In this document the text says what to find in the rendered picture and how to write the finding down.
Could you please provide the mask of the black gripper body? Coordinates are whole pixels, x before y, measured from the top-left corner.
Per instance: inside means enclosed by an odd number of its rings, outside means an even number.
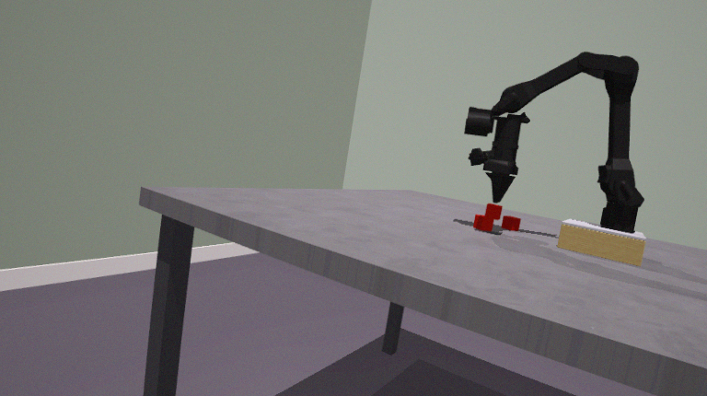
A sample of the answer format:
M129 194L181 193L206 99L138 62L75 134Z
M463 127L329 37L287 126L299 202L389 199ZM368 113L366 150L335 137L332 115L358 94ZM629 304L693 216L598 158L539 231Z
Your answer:
M510 174L517 175L516 153L519 148L518 142L511 138L494 137L495 159L486 160L483 170L507 176Z

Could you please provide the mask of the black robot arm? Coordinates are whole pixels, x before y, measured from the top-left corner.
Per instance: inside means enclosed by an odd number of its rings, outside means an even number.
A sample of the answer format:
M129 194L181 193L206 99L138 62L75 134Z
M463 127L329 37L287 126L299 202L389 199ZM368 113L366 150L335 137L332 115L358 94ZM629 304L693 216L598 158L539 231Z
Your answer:
M631 95L638 70L637 61L627 55L581 52L542 76L507 87L491 110L469 107L464 134L488 136L496 120L494 137L519 141L521 123L530 122L527 115L523 112L499 116L519 111L538 95L582 72L605 80L610 99L608 160L606 165L598 166L597 183L607 195L607 207L603 208L600 224L604 228L633 234L638 208L644 201L635 188L634 170L629 160Z

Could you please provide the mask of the red cube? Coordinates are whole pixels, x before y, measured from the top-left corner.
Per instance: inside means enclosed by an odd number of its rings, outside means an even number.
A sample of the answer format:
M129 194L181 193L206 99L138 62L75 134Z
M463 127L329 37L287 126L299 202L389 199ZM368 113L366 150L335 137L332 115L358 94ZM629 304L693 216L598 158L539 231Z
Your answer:
M493 219L486 218L485 215L475 215L473 228L492 231Z
M502 212L502 206L495 205L495 204L487 204L485 217L498 220L501 216L501 212Z
M502 222L502 228L506 228L509 230L518 230L519 223L520 223L520 218L510 216L510 215L504 215L503 222Z

